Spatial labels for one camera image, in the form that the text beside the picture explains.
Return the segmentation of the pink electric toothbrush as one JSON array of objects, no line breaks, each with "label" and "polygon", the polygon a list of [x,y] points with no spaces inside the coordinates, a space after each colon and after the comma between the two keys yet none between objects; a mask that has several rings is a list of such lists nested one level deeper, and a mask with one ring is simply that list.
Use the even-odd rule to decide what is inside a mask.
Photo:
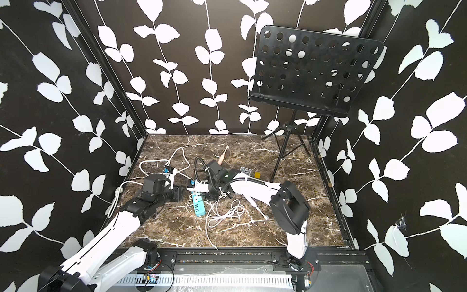
[{"label": "pink electric toothbrush", "polygon": [[225,160],[226,152],[227,152],[228,149],[229,149],[229,146],[226,146],[225,150],[223,151],[223,153],[219,157],[219,159],[218,159],[219,165],[221,165],[223,163],[223,161]]}]

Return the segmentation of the white electric toothbrush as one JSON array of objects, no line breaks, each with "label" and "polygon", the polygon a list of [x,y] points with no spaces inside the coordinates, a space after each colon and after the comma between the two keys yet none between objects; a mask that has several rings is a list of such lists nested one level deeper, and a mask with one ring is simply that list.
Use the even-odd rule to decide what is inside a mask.
[{"label": "white electric toothbrush", "polygon": [[259,211],[259,213],[264,217],[265,220],[269,220],[269,217],[261,211],[261,209],[258,207],[257,203],[252,197],[247,195],[244,195],[244,197],[257,211]]}]

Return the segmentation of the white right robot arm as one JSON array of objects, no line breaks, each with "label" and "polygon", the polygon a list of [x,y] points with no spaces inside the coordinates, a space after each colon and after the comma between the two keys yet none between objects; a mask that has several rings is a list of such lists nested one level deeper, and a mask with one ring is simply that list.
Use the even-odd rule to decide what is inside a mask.
[{"label": "white right robot arm", "polygon": [[270,207],[276,223],[287,235],[288,264],[295,271],[310,266],[307,224],[311,207],[293,182],[266,182],[240,170],[226,170],[215,160],[204,164],[208,190],[231,196],[238,194],[252,201],[261,201]]}]

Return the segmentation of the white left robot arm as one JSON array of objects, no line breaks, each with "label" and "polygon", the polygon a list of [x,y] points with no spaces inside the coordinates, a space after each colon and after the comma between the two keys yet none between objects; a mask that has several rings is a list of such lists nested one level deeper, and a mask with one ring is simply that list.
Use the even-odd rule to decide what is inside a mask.
[{"label": "white left robot arm", "polygon": [[48,267],[38,279],[39,292],[105,292],[133,270],[146,273],[162,263],[157,245],[147,239],[138,240],[116,259],[107,262],[119,245],[158,208],[180,201],[184,188],[175,186],[162,192],[141,192],[129,200],[109,225],[83,249],[58,267]]}]

